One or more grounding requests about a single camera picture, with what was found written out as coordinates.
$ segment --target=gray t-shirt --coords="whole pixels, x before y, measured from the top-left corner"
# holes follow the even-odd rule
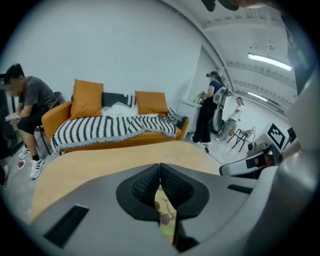
[[[41,110],[48,110],[55,100],[56,96],[44,81],[35,76],[26,77],[26,86],[19,96],[19,103],[25,106],[35,104]]]

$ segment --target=black cap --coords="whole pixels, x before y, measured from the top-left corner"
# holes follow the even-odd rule
[[[227,8],[230,11],[236,11],[239,9],[239,6],[232,3],[230,0],[218,0],[218,1],[223,7]]]
[[[218,72],[216,72],[216,71],[211,71],[210,73],[208,73],[208,74],[206,74],[205,75],[207,78],[209,78],[209,77],[220,77],[220,75],[218,74]]]

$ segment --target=yellow object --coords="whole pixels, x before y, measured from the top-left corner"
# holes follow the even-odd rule
[[[74,79],[70,120],[101,116],[102,83]]]
[[[168,106],[163,92],[135,91],[138,114],[166,114]]]

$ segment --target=black and white striped blanket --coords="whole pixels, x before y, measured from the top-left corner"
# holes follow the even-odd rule
[[[66,120],[51,138],[55,153],[61,150],[85,147],[96,143],[120,142],[145,132],[162,133],[175,138],[174,123],[163,117],[85,117]]]

